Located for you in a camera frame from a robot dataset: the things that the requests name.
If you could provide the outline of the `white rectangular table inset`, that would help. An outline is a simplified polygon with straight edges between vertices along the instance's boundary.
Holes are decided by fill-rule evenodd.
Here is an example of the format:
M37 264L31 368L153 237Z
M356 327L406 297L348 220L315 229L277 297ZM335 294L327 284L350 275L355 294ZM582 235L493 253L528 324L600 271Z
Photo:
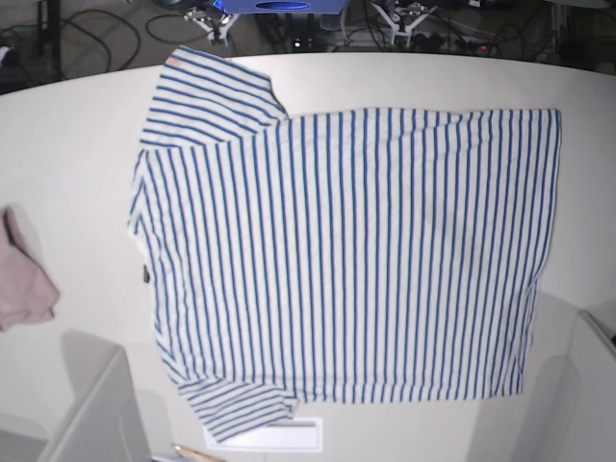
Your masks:
M208 449L235 452L319 453L323 451L323 419L294 418L217 442L204 430Z

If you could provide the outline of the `wooden stick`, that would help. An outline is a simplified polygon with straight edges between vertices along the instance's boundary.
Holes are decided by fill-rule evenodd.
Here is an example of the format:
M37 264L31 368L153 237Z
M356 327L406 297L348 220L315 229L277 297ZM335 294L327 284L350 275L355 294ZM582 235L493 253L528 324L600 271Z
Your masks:
M205 454L203 452L190 449L181 445L172 444L171 447L176 451L176 453L186 459L190 459L192 461L198 462L220 462L220 459L217 459L211 455Z

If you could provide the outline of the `blue white striped T-shirt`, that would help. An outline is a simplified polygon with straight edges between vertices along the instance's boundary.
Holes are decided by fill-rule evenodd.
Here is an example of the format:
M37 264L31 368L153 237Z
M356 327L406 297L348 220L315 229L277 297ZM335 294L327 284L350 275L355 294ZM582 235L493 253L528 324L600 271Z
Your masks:
M301 403L523 390L549 253L556 109L289 116L269 76L177 48L128 230L178 393L225 442Z

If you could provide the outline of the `pink folded cloth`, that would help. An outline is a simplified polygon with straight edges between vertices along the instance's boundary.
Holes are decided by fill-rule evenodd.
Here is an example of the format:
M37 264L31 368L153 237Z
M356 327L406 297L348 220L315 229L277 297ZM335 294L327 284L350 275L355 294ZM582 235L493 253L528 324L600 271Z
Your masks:
M13 209L1 211L1 330L51 321L60 294L30 255Z

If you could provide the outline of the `blue box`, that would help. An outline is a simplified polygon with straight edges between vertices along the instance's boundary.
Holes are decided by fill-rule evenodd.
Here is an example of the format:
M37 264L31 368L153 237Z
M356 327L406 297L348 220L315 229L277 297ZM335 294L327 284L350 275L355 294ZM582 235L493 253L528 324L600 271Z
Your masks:
M338 14L348 0L220 0L214 4L227 13L325 13Z

